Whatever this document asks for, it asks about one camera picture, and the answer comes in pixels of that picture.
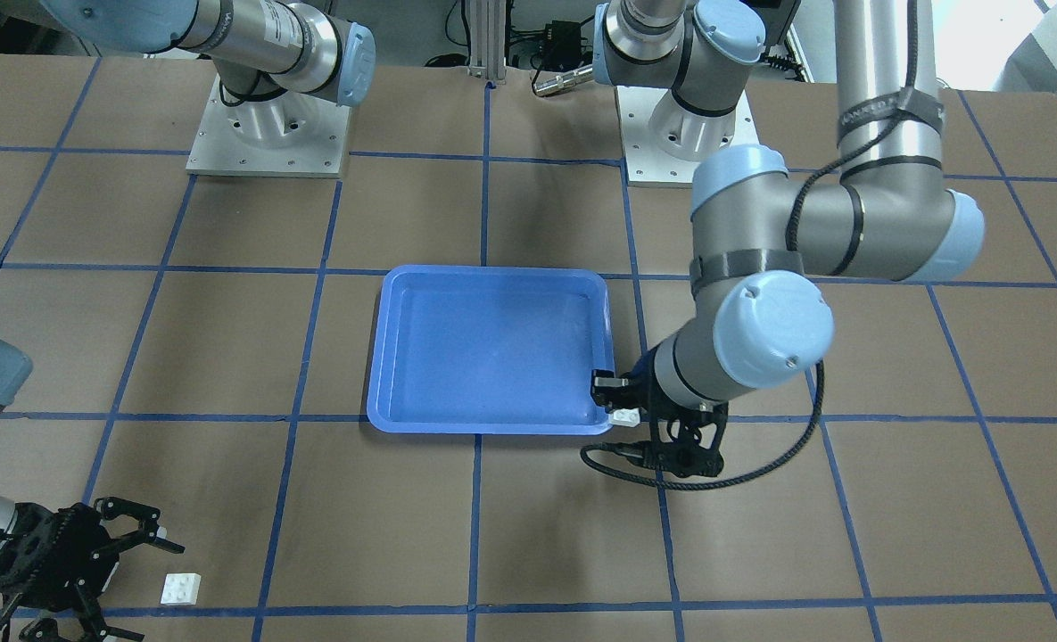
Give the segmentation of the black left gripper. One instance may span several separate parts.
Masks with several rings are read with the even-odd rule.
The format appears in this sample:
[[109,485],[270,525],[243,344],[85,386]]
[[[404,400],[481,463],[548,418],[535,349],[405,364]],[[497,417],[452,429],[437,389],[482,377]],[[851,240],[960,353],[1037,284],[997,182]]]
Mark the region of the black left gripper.
[[637,467],[671,473],[676,478],[717,478],[723,471],[719,452],[729,405],[682,407],[666,395],[649,395],[648,377],[597,369],[590,375],[590,397],[602,409],[647,409],[650,439],[611,442],[608,451]]

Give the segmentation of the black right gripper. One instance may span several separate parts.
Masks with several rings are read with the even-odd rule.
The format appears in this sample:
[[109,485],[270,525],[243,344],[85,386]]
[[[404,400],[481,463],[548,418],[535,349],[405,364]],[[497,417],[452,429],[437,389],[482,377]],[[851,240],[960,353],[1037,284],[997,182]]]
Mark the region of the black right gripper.
[[[95,500],[95,509],[72,505],[59,511],[38,505],[15,507],[0,524],[0,615],[19,608],[42,611],[20,632],[20,641],[145,641],[145,634],[120,629],[104,619],[99,605],[120,553],[148,545],[171,554],[186,552],[160,525],[161,510],[118,497]],[[101,525],[131,517],[137,527],[117,538]],[[67,638],[57,613],[74,621]]]

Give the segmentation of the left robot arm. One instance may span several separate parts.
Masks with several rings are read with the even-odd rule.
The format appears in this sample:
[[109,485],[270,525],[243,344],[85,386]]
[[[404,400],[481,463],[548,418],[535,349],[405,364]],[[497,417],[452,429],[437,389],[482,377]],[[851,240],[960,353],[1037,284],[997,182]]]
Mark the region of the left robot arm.
[[1010,196],[1057,204],[1019,97],[954,99],[941,154],[989,225],[982,274],[907,285],[940,232],[937,168],[818,180],[802,251],[835,336],[826,426],[723,490],[581,460],[585,436],[416,434],[368,420],[383,280],[409,264],[581,268],[608,285],[616,371],[696,318],[694,224],[789,196],[838,157],[838,90],[752,81],[789,178],[702,209],[626,185],[616,93],[527,73],[381,66],[339,179],[186,171],[217,69],[0,58],[0,337],[32,374],[0,420],[0,493],[157,506],[103,597],[149,641],[1057,638],[1002,474],[1057,458],[1057,282]]

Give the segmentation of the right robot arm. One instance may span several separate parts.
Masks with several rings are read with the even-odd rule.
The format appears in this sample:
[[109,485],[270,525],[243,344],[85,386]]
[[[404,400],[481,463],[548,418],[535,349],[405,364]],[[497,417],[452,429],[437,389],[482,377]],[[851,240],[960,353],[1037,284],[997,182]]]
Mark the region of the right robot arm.
[[352,617],[381,582],[354,520],[378,279],[340,274],[374,157],[345,179],[191,177],[172,149],[60,152],[117,93],[183,104],[206,62],[0,54],[0,336],[34,370],[0,419],[0,493],[162,508],[184,556],[140,548],[107,598],[146,608],[199,572],[202,613]]

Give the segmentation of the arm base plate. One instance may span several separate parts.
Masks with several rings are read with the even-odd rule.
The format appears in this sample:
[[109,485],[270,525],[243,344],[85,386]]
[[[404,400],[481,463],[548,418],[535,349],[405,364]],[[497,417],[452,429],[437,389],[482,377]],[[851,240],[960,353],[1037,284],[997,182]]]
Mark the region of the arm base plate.
[[215,78],[186,162],[190,175],[344,175],[351,107],[295,93],[266,102],[235,102]]
[[704,159],[733,144],[759,143],[746,93],[733,112],[704,117],[679,105],[670,89],[617,86],[615,91],[630,186],[688,188]]

